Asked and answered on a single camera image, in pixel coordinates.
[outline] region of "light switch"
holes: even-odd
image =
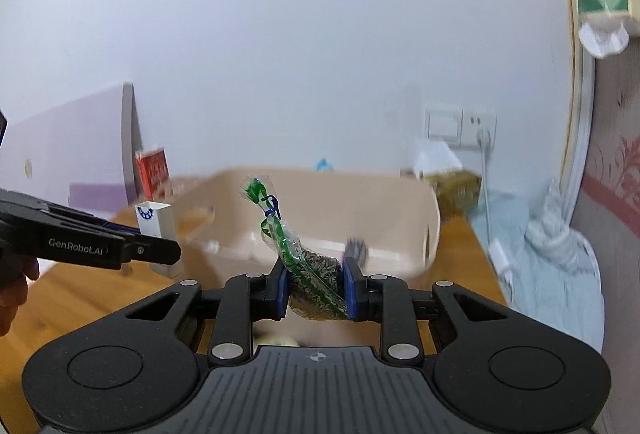
[[[460,114],[456,112],[430,111],[427,114],[427,137],[457,143],[460,138]]]

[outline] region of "blue circular logo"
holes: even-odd
[[[140,217],[142,217],[146,221],[154,216],[153,208],[149,208],[147,211],[145,211],[142,208],[138,207],[138,213],[140,214]]]

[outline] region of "white wall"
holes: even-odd
[[[395,173],[428,101],[497,112],[491,185],[530,192],[564,151],[568,2],[0,0],[10,121],[125,80],[174,174],[322,157]]]

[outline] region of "plastic bag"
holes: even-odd
[[[282,259],[291,274],[289,285],[291,308],[311,320],[347,318],[340,296],[340,263],[302,246],[300,239],[280,217],[278,200],[268,178],[251,178],[242,196],[264,212],[260,225],[262,239]]]

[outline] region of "red book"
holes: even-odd
[[[136,165],[146,199],[153,201],[156,195],[162,197],[164,194],[157,192],[169,180],[169,169],[166,166],[164,149],[136,152]]]

